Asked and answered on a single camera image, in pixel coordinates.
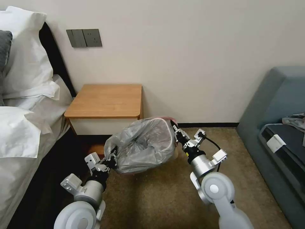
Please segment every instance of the black cable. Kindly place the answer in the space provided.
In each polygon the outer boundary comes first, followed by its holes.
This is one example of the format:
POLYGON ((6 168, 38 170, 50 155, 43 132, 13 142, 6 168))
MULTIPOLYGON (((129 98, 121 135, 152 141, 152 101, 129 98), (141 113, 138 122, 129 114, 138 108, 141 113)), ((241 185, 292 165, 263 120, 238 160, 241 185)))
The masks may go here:
POLYGON ((208 140, 209 142, 213 143, 213 144, 218 148, 218 150, 221 150, 221 148, 219 147, 219 145, 217 145, 214 141, 212 141, 212 140, 209 139, 208 137, 206 137, 206 140, 208 140))
MULTIPOLYGON (((205 137, 205 139, 208 140, 210 143, 213 143, 219 150, 221 150, 220 147, 219 147, 219 145, 217 145, 213 140, 209 139, 208 137, 205 137)), ((218 164, 217 172, 219 172, 220 164, 221 164, 221 163, 218 164)))

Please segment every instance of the white tag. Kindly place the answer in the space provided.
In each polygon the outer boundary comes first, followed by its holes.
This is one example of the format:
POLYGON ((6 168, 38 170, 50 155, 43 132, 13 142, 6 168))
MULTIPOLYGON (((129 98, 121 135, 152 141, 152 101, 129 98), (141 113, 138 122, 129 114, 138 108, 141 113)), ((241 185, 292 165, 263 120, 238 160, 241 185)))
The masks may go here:
POLYGON ((273 135, 272 138, 267 142, 267 146, 275 153, 279 148, 281 148, 286 143, 281 139, 279 135, 273 135))

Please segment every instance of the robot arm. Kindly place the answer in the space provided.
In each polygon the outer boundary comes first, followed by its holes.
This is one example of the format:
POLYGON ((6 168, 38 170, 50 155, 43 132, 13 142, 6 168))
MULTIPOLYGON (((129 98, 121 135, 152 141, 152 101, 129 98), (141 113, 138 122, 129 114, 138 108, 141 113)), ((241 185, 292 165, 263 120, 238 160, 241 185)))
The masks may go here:
POLYGON ((202 129, 196 132, 193 140, 173 121, 171 121, 171 125, 175 132, 176 142, 182 144, 182 149, 188 157, 187 161, 193 167, 190 179, 197 189, 200 199, 206 205, 213 203, 219 213, 219 228, 254 228, 248 216, 234 203, 235 189, 232 181, 222 173, 213 172, 227 158, 226 152, 208 139, 202 129), (205 152, 199 149, 204 139, 208 139, 219 148, 211 161, 207 159, 205 152))
POLYGON ((54 229, 99 229, 106 208, 103 192, 110 169, 117 165, 117 148, 114 148, 107 160, 100 160, 97 153, 85 157, 91 176, 84 186, 73 173, 60 184, 74 196, 73 203, 66 206, 57 216, 54 229))

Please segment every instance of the wooden nightstand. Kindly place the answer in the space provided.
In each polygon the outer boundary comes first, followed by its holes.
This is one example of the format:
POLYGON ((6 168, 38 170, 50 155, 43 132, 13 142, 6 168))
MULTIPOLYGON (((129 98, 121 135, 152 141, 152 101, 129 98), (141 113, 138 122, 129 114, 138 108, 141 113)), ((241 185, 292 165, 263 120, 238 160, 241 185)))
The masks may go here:
POLYGON ((77 135, 112 135, 143 118, 142 85, 84 85, 64 116, 77 135))

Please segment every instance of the wooden tabletop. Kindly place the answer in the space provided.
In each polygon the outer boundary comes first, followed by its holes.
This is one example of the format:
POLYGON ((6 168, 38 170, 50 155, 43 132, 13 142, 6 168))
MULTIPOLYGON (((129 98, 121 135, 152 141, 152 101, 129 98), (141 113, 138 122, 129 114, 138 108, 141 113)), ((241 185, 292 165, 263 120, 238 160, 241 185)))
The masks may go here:
POLYGON ((64 116, 67 118, 138 118, 141 84, 85 84, 64 116))

